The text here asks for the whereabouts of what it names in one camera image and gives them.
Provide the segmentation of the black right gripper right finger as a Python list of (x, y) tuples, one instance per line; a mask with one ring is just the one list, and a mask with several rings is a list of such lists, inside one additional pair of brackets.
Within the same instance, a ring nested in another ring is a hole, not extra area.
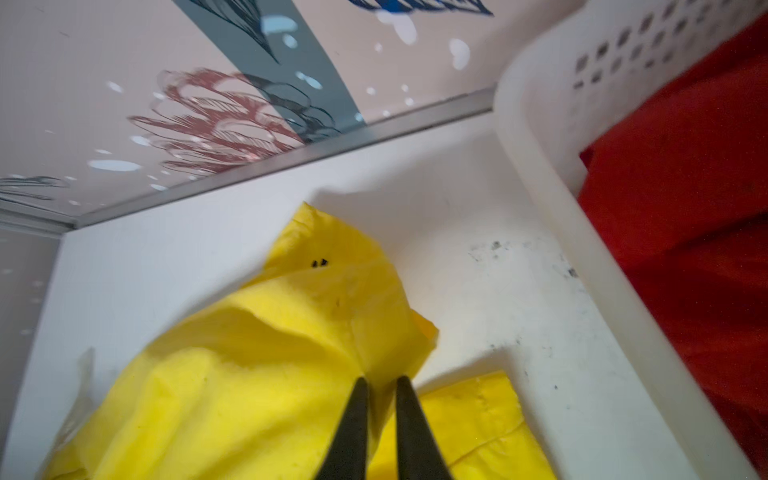
[(397, 469), (400, 480), (452, 480), (407, 376), (396, 382)]

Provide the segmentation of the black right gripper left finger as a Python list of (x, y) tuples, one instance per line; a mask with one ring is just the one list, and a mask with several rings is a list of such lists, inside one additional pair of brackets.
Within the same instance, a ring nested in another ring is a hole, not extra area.
[(316, 480), (364, 480), (367, 469), (369, 388), (356, 380)]

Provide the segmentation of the yellow shorts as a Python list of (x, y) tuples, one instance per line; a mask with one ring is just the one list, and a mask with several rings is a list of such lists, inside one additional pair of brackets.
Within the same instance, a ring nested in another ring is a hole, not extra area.
[(396, 382), (439, 332), (413, 310), (379, 244), (310, 205), (262, 272), (154, 339), (42, 479), (310, 479), (364, 379), (370, 479), (397, 477)]

